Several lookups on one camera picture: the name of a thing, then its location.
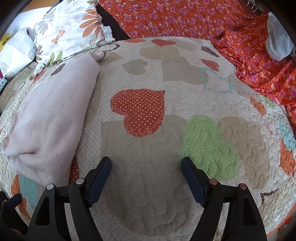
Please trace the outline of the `pale pink grey-trimmed sweater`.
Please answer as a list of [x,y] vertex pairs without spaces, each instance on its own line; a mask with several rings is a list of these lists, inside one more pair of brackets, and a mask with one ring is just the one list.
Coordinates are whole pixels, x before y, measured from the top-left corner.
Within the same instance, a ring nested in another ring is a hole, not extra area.
[[1,144],[12,169],[43,186],[68,183],[103,58],[80,55],[23,99]]

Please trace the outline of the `heart patterned quilted bedspread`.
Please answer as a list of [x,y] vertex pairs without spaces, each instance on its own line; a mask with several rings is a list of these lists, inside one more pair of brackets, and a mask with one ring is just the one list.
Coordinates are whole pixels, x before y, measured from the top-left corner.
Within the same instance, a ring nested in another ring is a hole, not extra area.
[[245,183],[265,231],[295,209],[295,138],[285,109],[242,83],[209,41],[146,38],[101,48],[70,181],[108,156],[91,214],[104,240],[189,240],[203,208],[188,156],[220,183]]

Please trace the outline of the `white paper bag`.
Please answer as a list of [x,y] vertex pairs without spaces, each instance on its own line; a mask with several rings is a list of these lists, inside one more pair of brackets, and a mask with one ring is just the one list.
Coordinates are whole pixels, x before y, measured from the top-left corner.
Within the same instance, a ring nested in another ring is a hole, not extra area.
[[10,81],[36,57],[37,48],[28,29],[20,29],[1,51],[1,73]]

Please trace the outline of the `grey blue sock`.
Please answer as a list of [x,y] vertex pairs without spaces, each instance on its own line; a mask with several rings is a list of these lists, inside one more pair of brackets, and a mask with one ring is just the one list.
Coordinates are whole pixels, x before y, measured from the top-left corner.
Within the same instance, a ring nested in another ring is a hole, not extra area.
[[281,61],[287,56],[295,60],[295,46],[284,27],[272,12],[268,13],[267,32],[268,38],[266,39],[265,47],[269,56],[276,61]]

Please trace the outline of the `red floral bed sheet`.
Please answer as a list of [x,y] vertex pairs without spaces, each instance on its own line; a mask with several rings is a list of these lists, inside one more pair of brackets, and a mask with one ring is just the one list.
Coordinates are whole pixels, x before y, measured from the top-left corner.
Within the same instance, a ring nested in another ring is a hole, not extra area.
[[284,106],[295,124],[295,61],[266,50],[267,15],[241,1],[100,1],[97,12],[117,40],[178,36],[211,41],[237,77]]

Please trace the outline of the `white floral leaf pillow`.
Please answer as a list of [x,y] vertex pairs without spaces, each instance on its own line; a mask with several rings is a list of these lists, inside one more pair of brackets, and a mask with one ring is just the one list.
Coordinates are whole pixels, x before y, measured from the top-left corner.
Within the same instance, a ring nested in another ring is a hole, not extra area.
[[96,6],[99,1],[62,1],[34,25],[34,75],[78,53],[115,41]]

